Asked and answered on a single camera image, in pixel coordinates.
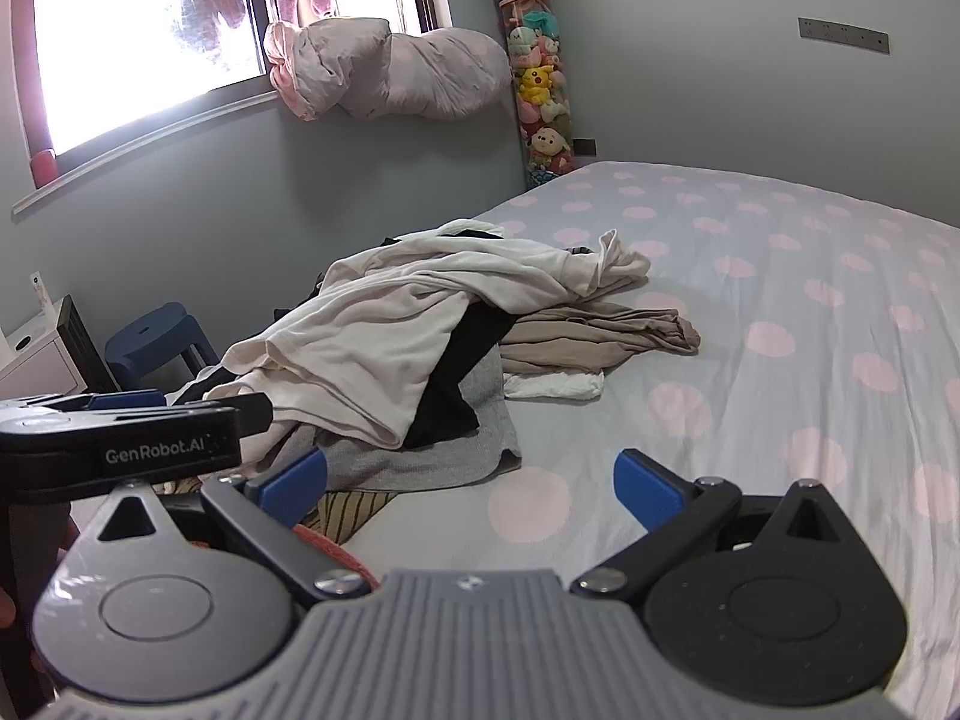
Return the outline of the white long sleeve shirt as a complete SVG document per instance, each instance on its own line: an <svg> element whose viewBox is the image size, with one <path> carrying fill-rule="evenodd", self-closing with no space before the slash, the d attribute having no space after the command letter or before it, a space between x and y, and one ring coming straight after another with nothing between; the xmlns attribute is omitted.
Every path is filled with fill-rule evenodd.
<svg viewBox="0 0 960 720"><path fill-rule="evenodd" d="M329 266L319 293L224 353L203 398L265 395L278 422L397 449L452 332L475 301L512 316L638 286L651 262L602 234L585 254L454 220Z"/></svg>

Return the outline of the striped olive garment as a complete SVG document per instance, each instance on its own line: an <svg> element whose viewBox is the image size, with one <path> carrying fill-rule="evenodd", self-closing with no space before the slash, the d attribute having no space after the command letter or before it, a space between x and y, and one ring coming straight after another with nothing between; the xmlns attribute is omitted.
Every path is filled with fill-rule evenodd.
<svg viewBox="0 0 960 720"><path fill-rule="evenodd" d="M345 544L394 499L394 493L381 491L325 493L301 523L332 543Z"/></svg>

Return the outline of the white bedside cabinet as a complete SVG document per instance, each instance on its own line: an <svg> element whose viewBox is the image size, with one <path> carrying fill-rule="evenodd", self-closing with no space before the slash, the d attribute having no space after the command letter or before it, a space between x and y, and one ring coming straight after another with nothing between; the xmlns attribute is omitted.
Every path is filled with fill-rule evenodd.
<svg viewBox="0 0 960 720"><path fill-rule="evenodd" d="M52 325L46 314L39 312L11 333L8 343L13 349L13 358L3 364L0 372L3 400L71 395L85 390L85 379L65 343L67 300L60 299L53 309L57 310L57 325Z"/></svg>

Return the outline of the grey garment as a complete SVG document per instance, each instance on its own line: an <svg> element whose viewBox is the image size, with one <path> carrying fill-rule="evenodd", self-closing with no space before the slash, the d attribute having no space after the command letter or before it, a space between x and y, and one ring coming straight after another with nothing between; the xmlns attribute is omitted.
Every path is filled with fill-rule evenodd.
<svg viewBox="0 0 960 720"><path fill-rule="evenodd" d="M500 351L492 349L460 382L478 427L425 449L386 450L301 424L291 431L277 460L319 449L327 463L327 491L418 493L485 483L523 463L505 394Z"/></svg>

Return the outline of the blue plastic stool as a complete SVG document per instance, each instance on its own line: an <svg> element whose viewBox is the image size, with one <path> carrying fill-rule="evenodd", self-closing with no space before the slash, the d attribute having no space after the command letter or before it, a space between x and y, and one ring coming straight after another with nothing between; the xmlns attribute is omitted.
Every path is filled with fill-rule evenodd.
<svg viewBox="0 0 960 720"><path fill-rule="evenodd" d="M104 360L122 390L139 390L145 376L176 358L194 376L218 362L199 321L180 302L167 302L135 319L104 347Z"/></svg>

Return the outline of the small white cloth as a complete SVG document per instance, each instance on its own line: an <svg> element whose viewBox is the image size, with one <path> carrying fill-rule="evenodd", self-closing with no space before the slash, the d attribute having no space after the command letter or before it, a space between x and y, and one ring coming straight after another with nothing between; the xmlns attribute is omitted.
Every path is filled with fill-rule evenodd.
<svg viewBox="0 0 960 720"><path fill-rule="evenodd" d="M602 372L550 372L537 376L506 374L503 390L508 400L594 401L602 395Z"/></svg>

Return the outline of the beige brown garment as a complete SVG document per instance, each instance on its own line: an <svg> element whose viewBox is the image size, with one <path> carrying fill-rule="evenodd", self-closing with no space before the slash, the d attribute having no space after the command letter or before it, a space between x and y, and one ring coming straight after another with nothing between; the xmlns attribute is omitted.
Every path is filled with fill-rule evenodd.
<svg viewBox="0 0 960 720"><path fill-rule="evenodd" d="M600 374L647 351L696 356L701 337L675 309L631 309L608 301L558 305L521 317L501 340L503 371Z"/></svg>

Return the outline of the black garment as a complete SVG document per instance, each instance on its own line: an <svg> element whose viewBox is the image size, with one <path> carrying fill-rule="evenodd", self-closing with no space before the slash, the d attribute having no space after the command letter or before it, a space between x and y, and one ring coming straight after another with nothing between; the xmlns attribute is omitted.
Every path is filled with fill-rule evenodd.
<svg viewBox="0 0 960 720"><path fill-rule="evenodd" d="M402 449L423 449L477 429L477 415L460 393L460 382L500 344L516 320L514 314L488 302L469 304L428 377Z"/></svg>

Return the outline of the polka dot bed sheet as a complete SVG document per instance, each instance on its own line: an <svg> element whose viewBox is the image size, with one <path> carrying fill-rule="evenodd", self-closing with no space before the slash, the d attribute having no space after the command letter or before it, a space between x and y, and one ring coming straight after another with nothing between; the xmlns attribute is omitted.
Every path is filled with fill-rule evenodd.
<svg viewBox="0 0 960 720"><path fill-rule="evenodd" d="M519 238L644 255L635 307L700 332L647 353L587 405L513 403L523 463L490 483L404 494L350 539L391 569L535 569L573 578L640 534L613 460L643 450L748 494L822 481L907 608L890 694L958 704L958 232L903 205L694 167L597 163L488 212Z"/></svg>

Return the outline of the window with pink curtain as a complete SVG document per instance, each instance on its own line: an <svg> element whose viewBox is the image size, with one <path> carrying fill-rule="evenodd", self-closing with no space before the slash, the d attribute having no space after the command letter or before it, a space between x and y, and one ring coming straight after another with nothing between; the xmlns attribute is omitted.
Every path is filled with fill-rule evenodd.
<svg viewBox="0 0 960 720"><path fill-rule="evenodd" d="M2 0L2 195L40 199L155 133L268 88L265 36L286 21L449 20L448 0Z"/></svg>

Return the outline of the plush toy tube holder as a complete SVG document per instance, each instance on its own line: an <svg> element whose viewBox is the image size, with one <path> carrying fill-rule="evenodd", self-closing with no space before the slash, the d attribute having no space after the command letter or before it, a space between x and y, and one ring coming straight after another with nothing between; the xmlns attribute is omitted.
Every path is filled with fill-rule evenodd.
<svg viewBox="0 0 960 720"><path fill-rule="evenodd" d="M550 0L503 0L501 31L512 70L527 187L574 169L573 117L560 23Z"/></svg>

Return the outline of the black wall outlet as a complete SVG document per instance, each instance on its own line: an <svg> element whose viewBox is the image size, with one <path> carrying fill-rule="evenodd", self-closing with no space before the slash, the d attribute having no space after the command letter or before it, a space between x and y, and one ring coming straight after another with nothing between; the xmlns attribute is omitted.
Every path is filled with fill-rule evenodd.
<svg viewBox="0 0 960 720"><path fill-rule="evenodd" d="M596 156L597 145L592 138L574 138L573 151L576 156Z"/></svg>

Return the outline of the grey wall socket strip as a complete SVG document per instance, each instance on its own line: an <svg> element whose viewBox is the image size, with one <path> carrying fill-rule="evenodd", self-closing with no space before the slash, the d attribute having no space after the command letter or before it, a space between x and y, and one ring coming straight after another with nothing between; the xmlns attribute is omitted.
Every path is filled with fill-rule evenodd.
<svg viewBox="0 0 960 720"><path fill-rule="evenodd" d="M855 47L875 54L890 54L890 36L886 32L861 26L845 25L835 21L804 18L797 20L799 36L809 41Z"/></svg>

